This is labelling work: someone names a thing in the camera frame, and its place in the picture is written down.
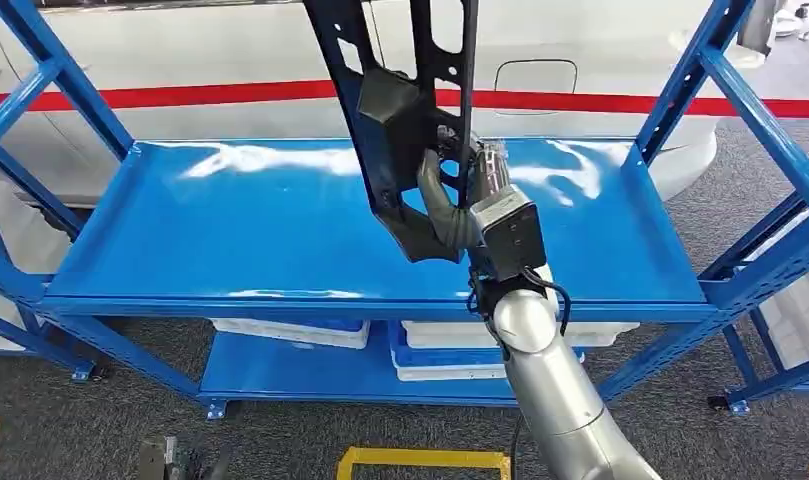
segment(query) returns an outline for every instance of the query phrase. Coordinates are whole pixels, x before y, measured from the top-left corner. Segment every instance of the black plastic part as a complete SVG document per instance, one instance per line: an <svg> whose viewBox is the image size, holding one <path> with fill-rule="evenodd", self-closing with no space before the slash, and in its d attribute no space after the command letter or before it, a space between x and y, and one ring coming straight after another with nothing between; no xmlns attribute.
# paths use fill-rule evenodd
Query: black plastic part
<svg viewBox="0 0 809 480"><path fill-rule="evenodd" d="M492 312L495 311L498 301L514 290L533 290L548 298L547 289L531 282L523 275L498 281L480 276L474 268L469 270L469 275L469 286L477 299L476 311L487 321L487 325L490 325L489 319L492 318Z"/></svg>
<svg viewBox="0 0 809 480"><path fill-rule="evenodd" d="M808 7L809 3L802 3L799 8L796 9L795 16L801 18L802 20L806 19L808 15Z"/></svg>
<svg viewBox="0 0 809 480"><path fill-rule="evenodd" d="M89 380L93 382L100 382L103 380L108 380L115 375L115 370L113 370L108 365L97 365L93 370L92 374L89 375Z"/></svg>
<svg viewBox="0 0 809 480"><path fill-rule="evenodd" d="M728 399L723 395L713 395L707 397L707 406L716 410L717 412L728 412L731 410L731 405L728 403Z"/></svg>
<svg viewBox="0 0 809 480"><path fill-rule="evenodd" d="M443 182L457 190L458 206L466 206L477 0L461 1L463 48L453 53L433 42L430 0L410 0L417 76L409 79L378 63L359 0L304 0L360 160L369 205L413 262L459 262L462 256L459 248L444 245L427 216L401 196L416 186L426 149L450 150L456 152L458 174L443 176ZM364 74L346 66L340 41L356 47ZM460 87L460 116L437 108L436 78ZM440 139L440 127L454 134Z"/></svg>

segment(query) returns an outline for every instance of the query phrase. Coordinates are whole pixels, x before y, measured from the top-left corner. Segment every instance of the white plastic crate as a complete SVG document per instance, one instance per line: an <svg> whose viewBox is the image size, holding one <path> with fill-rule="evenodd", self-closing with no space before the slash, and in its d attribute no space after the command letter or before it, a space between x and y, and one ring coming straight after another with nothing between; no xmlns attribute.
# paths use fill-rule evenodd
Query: white plastic crate
<svg viewBox="0 0 809 480"><path fill-rule="evenodd" d="M790 220L747 260L760 256L807 217L809 209ZM760 313L766 320L769 337L784 368L793 368L809 360L809 273L764 301Z"/></svg>
<svg viewBox="0 0 809 480"><path fill-rule="evenodd" d="M211 318L210 320L216 330L221 332L355 349L366 348L371 323L368 320L360 322L357 330L337 330L250 318Z"/></svg>
<svg viewBox="0 0 809 480"><path fill-rule="evenodd" d="M504 365L434 365L402 367L392 356L392 364L398 379L402 382L423 382L430 380L482 380L505 378Z"/></svg>
<svg viewBox="0 0 809 480"><path fill-rule="evenodd" d="M402 321L407 345L413 348L494 348L483 322ZM573 347L609 347L620 333L639 327L628 322L572 322L566 327L566 340Z"/></svg>
<svg viewBox="0 0 809 480"><path fill-rule="evenodd" d="M0 233L15 266L29 273L55 272L71 246L68 235L48 225L39 210L21 202L6 182L0 182ZM0 318L24 328L15 304L2 296ZM24 348L0 337L0 350Z"/></svg>

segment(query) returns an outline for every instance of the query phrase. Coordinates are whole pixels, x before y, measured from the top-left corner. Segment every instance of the blue metal shelf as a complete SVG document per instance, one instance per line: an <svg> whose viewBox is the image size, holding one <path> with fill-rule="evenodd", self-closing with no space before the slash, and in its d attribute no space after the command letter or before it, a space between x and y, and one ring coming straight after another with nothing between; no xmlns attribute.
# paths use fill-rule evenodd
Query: blue metal shelf
<svg viewBox="0 0 809 480"><path fill-rule="evenodd" d="M617 303L626 321L636 318L632 305L687 320L707 316L696 308L707 302L631 144L504 142L511 175L537 202L552 268L577 305L574 318L595 320L585 306ZM442 311L434 320L469 317L465 262L408 262L366 212L346 140L136 143L40 308L101 313L123 298L127 314L149 315L161 299L184 299L182 311L160 313L235 315L230 305L242 304L247 316L289 318L293 310L363 315L360 306L375 303L386 311L374 314L400 319L419 302ZM190 310L193 302L200 308Z"/></svg>
<svg viewBox="0 0 809 480"><path fill-rule="evenodd" d="M728 342L734 362L740 370L745 384L741 388L726 391L724 395L725 402L736 413L748 412L747 402L759 400L778 392L809 392L809 360L795 367L784 367L772 338L769 336L769 328L760 309L753 310L749 316L775 372L765 378L760 378L755 372L751 358L746 352L734 326L728 325L725 327L725 340Z"/></svg>
<svg viewBox="0 0 809 480"><path fill-rule="evenodd" d="M11 262L9 251L0 232L0 260ZM47 336L52 328L49 323L39 325L33 311L25 305L16 304L18 315L21 317L23 329L19 328L3 318L0 318L0 337L21 346L24 350L0 349L0 356L33 356L39 355L48 360L56 362L63 367L74 371L72 377L75 380L84 380L89 376L94 364L87 359L78 357L67 348L59 347L47 341Z"/></svg>
<svg viewBox="0 0 809 480"><path fill-rule="evenodd" d="M321 11L313 2L322 1L305 3ZM672 324L599 386L606 400L809 270L809 218L744 261L809 207L809 159L721 54L750 7L713 1L634 142L506 140L511 175L537 203L554 276L577 302L573 319ZM50 284L0 255L0 293L209 405L214 418L243 398L512 403L501 382L398 382L383 328L363 351L219 333L198 384L104 326L93 315L464 320L468 277L464 265L404 259L370 214L349 142L134 143L30 0L0 0L0 15L39 65L0 107L0 135L52 79L123 161L84 226L0 148L0 168L77 236ZM326 53L345 68L339 53ZM696 278L647 167L708 77L796 192ZM378 141L351 123L360 145Z"/></svg>

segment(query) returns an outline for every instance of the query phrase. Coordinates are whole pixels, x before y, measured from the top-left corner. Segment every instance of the shelf board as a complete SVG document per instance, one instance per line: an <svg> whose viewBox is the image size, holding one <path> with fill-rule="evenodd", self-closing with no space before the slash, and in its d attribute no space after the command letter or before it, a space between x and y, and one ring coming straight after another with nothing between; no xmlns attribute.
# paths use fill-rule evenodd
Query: shelf board
<svg viewBox="0 0 809 480"><path fill-rule="evenodd" d="M503 142L579 314L595 302L706 304L632 143ZM258 318L320 302L462 312L466 263L405 259L369 210L349 141L138 142L47 293L54 308L123 302L131 315L171 301L248 301Z"/></svg>
<svg viewBox="0 0 809 480"><path fill-rule="evenodd" d="M219 399L515 405L505 379L398 380L386 325L372 325L365 349L216 334L199 396Z"/></svg>

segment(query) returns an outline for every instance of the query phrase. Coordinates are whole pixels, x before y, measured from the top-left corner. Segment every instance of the robotic arm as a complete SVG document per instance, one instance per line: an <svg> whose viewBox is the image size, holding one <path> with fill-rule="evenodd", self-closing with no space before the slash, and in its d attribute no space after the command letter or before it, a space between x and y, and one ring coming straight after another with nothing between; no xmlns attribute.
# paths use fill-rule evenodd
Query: robotic arm
<svg viewBox="0 0 809 480"><path fill-rule="evenodd" d="M510 385L557 478L659 479L563 340L556 300L534 281L531 272L547 268L536 205L510 183L501 146L471 133L477 0L459 0L456 53L433 42L432 2L409 1L416 78L379 63L361 0L304 0L372 212L410 261L460 262L468 253L477 311L504 352ZM438 108L438 79L459 87L459 115ZM441 169L444 162L456 163L457 173ZM416 188L426 213L403 200L402 192ZM446 189L456 190L456 204Z"/></svg>
<svg viewBox="0 0 809 480"><path fill-rule="evenodd" d="M524 271L525 263L542 252L543 263L533 265L550 277L536 209L509 183L503 151L484 146L474 172L477 201L469 209L468 228L476 233L455 238L477 238L469 251L478 309L503 350L507 378L543 459L561 480L660 479L622 434L563 339L556 299ZM429 216L466 223L445 211L455 208L449 202L440 205L432 198L435 190L425 188L431 181L419 185L425 204L433 204ZM514 254L497 250L514 247Z"/></svg>

